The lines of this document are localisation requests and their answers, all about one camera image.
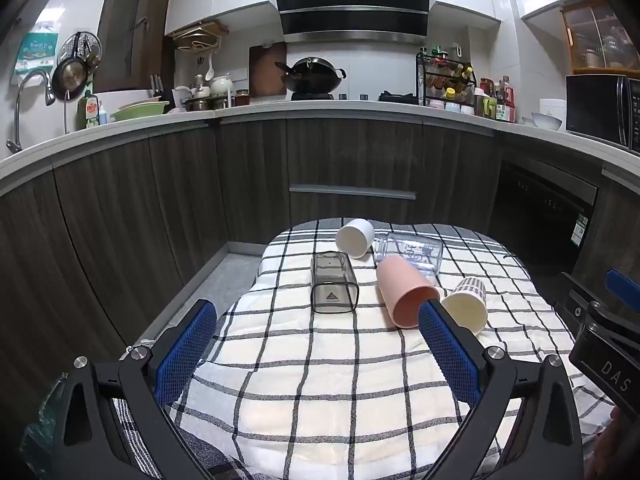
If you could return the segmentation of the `pink plastic cup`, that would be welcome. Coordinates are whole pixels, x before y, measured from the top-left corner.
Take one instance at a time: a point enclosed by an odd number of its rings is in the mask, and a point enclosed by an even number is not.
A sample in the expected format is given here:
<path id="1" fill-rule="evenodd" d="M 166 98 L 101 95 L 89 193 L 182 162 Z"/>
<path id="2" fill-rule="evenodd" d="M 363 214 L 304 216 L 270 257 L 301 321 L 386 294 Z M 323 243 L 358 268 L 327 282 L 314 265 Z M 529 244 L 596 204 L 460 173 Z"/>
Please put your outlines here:
<path id="1" fill-rule="evenodd" d="M 386 256 L 376 269 L 376 278 L 390 320 L 404 330 L 418 326 L 421 304 L 440 300 L 432 281 L 400 255 Z"/>

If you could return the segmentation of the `patterned paper cup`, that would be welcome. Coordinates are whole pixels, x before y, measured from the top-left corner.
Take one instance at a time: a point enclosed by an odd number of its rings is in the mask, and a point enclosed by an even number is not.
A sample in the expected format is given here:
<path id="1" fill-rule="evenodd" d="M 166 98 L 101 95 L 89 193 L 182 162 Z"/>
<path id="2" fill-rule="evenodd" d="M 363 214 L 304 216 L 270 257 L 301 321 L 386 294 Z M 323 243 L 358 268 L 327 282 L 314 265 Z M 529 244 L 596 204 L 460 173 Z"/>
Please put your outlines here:
<path id="1" fill-rule="evenodd" d="M 454 322 L 473 335 L 477 336 L 484 330 L 488 320 L 486 288 L 479 278 L 464 278 L 442 300 L 442 306 Z"/>

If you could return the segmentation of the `clear plastic cup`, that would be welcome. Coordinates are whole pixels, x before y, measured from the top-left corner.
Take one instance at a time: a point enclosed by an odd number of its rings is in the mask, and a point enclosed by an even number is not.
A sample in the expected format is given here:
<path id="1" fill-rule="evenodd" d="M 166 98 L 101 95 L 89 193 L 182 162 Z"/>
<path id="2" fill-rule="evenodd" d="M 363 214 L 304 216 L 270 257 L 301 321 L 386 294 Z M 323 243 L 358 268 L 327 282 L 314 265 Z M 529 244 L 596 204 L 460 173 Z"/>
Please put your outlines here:
<path id="1" fill-rule="evenodd" d="M 372 249 L 376 263 L 380 263 L 387 256 L 398 255 L 410 262 L 424 276 L 434 278 L 442 265 L 444 244 L 424 235 L 388 232 L 378 234 L 374 238 Z"/>

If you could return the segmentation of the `smoky grey square cup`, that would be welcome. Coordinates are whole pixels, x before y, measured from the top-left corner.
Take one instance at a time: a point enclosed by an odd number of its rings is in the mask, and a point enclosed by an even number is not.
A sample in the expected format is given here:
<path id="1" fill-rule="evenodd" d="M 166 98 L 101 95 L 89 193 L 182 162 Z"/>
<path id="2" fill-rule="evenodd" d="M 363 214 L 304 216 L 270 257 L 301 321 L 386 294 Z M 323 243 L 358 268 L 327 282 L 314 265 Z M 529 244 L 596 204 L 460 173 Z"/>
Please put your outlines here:
<path id="1" fill-rule="evenodd" d="M 317 252 L 310 264 L 310 305 L 317 314 L 342 314 L 356 309 L 359 285 L 344 252 Z"/>

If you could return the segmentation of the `white cup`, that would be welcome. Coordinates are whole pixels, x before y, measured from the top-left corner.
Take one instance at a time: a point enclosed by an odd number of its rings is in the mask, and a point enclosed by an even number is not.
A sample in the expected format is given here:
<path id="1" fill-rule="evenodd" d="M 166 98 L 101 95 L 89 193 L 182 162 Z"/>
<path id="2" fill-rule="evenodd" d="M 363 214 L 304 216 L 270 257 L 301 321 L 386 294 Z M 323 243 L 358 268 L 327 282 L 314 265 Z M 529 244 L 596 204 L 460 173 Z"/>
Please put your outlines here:
<path id="1" fill-rule="evenodd" d="M 340 252 L 352 258 L 362 258 L 374 241 L 374 227 L 366 220 L 357 218 L 349 221 L 336 233 L 335 244 Z"/>

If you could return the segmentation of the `green plastic bag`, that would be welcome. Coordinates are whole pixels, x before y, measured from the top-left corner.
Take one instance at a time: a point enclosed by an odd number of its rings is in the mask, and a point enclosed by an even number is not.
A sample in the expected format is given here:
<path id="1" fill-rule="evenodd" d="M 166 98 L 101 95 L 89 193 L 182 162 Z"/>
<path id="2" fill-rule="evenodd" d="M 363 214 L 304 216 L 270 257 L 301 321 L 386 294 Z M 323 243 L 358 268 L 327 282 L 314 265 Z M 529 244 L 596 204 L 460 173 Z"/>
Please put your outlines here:
<path id="1" fill-rule="evenodd" d="M 20 443 L 20 454 L 38 479 L 52 479 L 52 448 L 56 411 L 61 403 L 68 374 L 56 378 L 49 393 L 38 408 L 38 419 L 28 424 Z"/>

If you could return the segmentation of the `black built-in dishwasher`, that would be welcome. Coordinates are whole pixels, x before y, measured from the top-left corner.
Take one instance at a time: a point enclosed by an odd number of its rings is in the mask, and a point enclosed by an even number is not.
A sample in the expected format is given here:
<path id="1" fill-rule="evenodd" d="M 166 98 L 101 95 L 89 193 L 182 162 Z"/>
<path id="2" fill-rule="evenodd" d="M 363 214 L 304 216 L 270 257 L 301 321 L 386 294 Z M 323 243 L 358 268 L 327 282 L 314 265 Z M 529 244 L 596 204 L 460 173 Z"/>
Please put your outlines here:
<path id="1" fill-rule="evenodd" d="M 535 275 L 574 271 L 598 188 L 526 157 L 501 163 L 488 233 Z"/>

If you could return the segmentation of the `black microwave oven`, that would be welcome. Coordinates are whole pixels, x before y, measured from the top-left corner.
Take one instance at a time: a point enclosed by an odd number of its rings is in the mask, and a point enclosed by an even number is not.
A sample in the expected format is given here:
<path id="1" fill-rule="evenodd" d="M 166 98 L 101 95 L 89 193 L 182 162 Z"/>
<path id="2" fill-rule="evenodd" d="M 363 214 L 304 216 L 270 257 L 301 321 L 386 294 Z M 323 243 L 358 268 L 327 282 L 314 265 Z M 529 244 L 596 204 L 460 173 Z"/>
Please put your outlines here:
<path id="1" fill-rule="evenodd" d="M 605 74 L 567 76 L 566 128 L 638 152 L 638 79 Z"/>

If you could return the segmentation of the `white bowl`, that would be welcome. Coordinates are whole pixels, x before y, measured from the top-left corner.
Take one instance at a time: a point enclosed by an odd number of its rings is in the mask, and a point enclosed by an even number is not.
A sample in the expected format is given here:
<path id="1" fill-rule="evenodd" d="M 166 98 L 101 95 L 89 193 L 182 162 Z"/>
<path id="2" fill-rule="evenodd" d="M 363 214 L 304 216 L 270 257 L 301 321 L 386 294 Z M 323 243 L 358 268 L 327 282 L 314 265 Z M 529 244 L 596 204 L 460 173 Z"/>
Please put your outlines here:
<path id="1" fill-rule="evenodd" d="M 532 119 L 539 129 L 559 131 L 562 127 L 562 120 L 549 114 L 533 113 Z"/>

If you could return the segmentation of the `checkered white black cloth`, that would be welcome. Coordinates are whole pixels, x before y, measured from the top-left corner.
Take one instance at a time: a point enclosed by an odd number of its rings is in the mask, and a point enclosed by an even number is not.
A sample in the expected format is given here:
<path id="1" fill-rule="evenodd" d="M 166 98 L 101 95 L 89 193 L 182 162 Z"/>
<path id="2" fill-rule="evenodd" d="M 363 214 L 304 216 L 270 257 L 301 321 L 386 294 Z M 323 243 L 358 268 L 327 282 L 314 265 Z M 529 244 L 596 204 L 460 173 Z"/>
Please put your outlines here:
<path id="1" fill-rule="evenodd" d="M 160 401 L 212 476 L 421 479 L 469 413 L 418 329 L 390 320 L 373 247 L 352 260 L 355 310 L 312 310 L 311 257 L 336 249 L 335 234 L 347 220 L 305 222 L 273 238 L 255 284 L 218 318 L 177 400 Z M 442 242 L 432 281 L 442 296 L 464 278 L 482 282 L 483 346 L 536 363 L 552 353 L 562 358 L 587 451 L 614 404 L 570 364 L 574 338 L 524 264 L 495 240 L 460 226 L 372 223 L 376 237 L 395 232 Z"/>

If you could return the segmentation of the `black spice rack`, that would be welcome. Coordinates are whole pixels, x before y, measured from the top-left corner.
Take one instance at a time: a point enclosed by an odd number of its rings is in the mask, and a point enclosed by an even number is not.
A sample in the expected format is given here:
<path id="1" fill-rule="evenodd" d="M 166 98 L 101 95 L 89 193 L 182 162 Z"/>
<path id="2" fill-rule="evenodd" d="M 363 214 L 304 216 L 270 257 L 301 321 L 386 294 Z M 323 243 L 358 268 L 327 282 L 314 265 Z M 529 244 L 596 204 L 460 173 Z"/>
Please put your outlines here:
<path id="1" fill-rule="evenodd" d="M 471 106 L 474 102 L 476 76 L 469 62 L 453 60 L 444 51 L 428 52 L 422 48 L 416 55 L 416 96 L 418 103 L 453 102 Z"/>

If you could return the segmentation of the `green dish soap bottle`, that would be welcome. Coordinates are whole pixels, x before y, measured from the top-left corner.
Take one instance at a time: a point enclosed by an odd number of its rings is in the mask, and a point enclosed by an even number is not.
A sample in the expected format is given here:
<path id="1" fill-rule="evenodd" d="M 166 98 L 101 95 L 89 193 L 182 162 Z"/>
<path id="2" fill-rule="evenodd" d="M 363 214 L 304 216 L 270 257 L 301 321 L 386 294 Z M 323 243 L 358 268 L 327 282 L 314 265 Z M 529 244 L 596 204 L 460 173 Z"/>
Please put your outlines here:
<path id="1" fill-rule="evenodd" d="M 100 124 L 100 101 L 98 97 L 86 89 L 77 103 L 75 127 L 84 130 Z"/>

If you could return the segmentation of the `hanging frying pan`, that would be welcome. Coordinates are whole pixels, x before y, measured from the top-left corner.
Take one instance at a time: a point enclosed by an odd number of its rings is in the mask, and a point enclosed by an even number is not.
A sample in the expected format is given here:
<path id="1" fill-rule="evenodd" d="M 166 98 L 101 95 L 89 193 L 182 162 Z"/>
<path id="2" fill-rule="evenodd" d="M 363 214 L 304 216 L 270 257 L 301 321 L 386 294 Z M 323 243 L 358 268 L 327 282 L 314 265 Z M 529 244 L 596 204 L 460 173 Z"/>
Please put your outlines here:
<path id="1" fill-rule="evenodd" d="M 75 32 L 58 49 L 52 75 L 54 96 L 60 101 L 73 101 L 102 61 L 102 44 L 92 32 Z"/>

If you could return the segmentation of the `black wok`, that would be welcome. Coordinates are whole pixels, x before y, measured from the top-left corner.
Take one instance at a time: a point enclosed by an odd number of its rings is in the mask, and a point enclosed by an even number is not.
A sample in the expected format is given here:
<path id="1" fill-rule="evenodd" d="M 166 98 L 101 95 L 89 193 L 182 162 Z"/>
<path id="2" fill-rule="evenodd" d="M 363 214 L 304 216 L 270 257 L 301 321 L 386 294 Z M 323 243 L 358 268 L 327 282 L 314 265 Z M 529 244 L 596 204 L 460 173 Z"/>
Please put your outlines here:
<path id="1" fill-rule="evenodd" d="M 347 78 L 342 68 L 318 56 L 301 58 L 293 66 L 276 61 L 274 66 L 282 70 L 281 80 L 292 93 L 329 94 Z"/>

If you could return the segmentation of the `brown cutting board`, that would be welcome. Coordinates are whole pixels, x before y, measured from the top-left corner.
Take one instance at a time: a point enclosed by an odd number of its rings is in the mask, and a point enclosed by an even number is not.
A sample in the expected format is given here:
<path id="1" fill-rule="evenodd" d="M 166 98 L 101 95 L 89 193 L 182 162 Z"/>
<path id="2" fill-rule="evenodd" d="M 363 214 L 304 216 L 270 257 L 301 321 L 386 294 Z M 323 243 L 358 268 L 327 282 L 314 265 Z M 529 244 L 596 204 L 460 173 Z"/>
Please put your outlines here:
<path id="1" fill-rule="evenodd" d="M 282 81 L 284 71 L 277 66 L 277 63 L 285 62 L 286 43 L 284 41 L 275 42 L 269 48 L 250 47 L 248 83 L 252 99 L 286 95 L 286 87 Z"/>

